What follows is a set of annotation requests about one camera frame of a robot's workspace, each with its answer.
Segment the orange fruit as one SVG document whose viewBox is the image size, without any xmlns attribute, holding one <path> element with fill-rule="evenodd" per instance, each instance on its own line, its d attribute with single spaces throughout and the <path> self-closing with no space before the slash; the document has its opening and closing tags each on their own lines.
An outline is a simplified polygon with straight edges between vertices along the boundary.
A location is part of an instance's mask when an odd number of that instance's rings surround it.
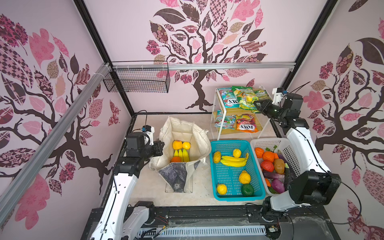
<svg viewBox="0 0 384 240">
<path fill-rule="evenodd" d="M 181 157 L 173 157 L 172 159 L 171 159 L 171 162 L 172 163 L 180 163 L 180 162 L 182 162 L 183 160 L 181 159 Z"/>
</svg>

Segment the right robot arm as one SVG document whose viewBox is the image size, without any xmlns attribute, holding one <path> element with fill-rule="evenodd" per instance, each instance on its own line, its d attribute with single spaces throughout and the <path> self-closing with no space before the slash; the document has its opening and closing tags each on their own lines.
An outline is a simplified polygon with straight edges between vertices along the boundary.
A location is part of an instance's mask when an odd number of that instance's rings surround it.
<svg viewBox="0 0 384 240">
<path fill-rule="evenodd" d="M 299 163 L 299 175 L 288 184 L 287 191 L 264 200 L 266 213 L 328 205 L 341 185 L 340 176 L 330 171 L 317 151 L 307 121 L 300 118 L 303 97 L 288 93 L 283 100 L 282 106 L 272 100 L 254 102 L 258 111 L 279 123 Z"/>
</svg>

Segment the yellow red peach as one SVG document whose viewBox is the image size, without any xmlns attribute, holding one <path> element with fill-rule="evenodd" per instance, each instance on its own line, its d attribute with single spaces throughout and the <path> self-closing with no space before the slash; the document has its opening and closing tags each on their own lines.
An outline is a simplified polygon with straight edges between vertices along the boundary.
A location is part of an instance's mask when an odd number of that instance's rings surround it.
<svg viewBox="0 0 384 240">
<path fill-rule="evenodd" d="M 172 148 L 176 151 L 183 148 L 183 142 L 182 141 L 173 141 Z"/>
</svg>

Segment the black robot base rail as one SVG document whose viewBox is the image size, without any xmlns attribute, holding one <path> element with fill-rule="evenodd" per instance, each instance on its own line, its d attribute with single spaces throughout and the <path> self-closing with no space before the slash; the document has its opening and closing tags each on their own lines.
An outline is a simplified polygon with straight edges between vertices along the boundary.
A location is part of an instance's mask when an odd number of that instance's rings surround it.
<svg viewBox="0 0 384 240">
<path fill-rule="evenodd" d="M 324 207 L 309 207 L 289 210 L 290 216 L 317 216 L 329 219 Z M 90 240 L 92 227 L 100 222 L 103 208 L 92 209 L 81 240 Z M 245 219 L 248 223 L 268 224 L 262 219 L 261 206 L 252 204 L 238 206 L 195 206 L 195 207 L 150 207 L 150 219 L 147 222 L 150 227 L 160 224 L 176 223 L 176 221 L 200 221 L 200 220 L 227 220 Z"/>
</svg>

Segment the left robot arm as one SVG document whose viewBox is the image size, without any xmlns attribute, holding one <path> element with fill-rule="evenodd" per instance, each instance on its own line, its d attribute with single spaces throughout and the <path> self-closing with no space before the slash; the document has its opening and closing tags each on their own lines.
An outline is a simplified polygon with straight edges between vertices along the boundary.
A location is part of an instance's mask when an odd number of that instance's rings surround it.
<svg viewBox="0 0 384 240">
<path fill-rule="evenodd" d="M 113 170 L 112 189 L 91 240 L 133 240 L 142 225 L 154 218 L 152 202 L 138 203 L 125 219 L 129 200 L 143 167 L 163 155 L 164 142 L 154 140 L 154 128 L 129 133 Z"/>
</svg>

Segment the brown toy potato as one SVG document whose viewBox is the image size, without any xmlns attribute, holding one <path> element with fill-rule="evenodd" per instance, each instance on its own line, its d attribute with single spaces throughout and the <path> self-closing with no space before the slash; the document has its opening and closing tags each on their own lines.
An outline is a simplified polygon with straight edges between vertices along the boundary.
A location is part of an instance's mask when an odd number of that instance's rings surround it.
<svg viewBox="0 0 384 240">
<path fill-rule="evenodd" d="M 273 162 L 274 169 L 277 174 L 283 175 L 285 173 L 285 162 L 282 159 L 276 159 Z"/>
</svg>

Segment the beige canvas grocery bag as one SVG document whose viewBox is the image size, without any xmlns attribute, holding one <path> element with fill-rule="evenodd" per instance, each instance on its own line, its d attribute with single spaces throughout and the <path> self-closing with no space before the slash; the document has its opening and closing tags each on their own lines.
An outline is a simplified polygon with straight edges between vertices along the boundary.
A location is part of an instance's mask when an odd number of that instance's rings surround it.
<svg viewBox="0 0 384 240">
<path fill-rule="evenodd" d="M 168 117 L 160 130 L 163 155 L 150 160 L 150 169 L 166 182 L 166 193 L 192 193 L 193 174 L 206 165 L 211 153 L 208 130 L 197 124 Z"/>
</svg>

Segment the green Fox's bag top shelf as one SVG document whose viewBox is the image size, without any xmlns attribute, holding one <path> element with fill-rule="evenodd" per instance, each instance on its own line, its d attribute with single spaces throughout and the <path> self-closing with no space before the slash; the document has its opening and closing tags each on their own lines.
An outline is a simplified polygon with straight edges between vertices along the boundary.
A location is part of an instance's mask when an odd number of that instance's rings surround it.
<svg viewBox="0 0 384 240">
<path fill-rule="evenodd" d="M 218 89 L 226 109 L 238 108 L 239 102 L 231 88 Z"/>
</svg>

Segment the yellow green candy bag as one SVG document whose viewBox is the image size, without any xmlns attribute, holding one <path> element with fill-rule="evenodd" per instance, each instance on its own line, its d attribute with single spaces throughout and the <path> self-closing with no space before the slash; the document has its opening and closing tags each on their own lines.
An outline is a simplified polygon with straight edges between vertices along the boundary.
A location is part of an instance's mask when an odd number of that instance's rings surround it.
<svg viewBox="0 0 384 240">
<path fill-rule="evenodd" d="M 259 101 L 260 99 L 252 87 L 232 86 L 232 91 L 237 98 L 239 108 L 250 110 L 253 113 L 259 112 L 254 102 Z"/>
<path fill-rule="evenodd" d="M 258 97 L 258 99 L 261 100 L 270 100 L 270 96 L 266 90 L 263 89 L 256 89 L 254 90 L 254 93 Z"/>
</svg>

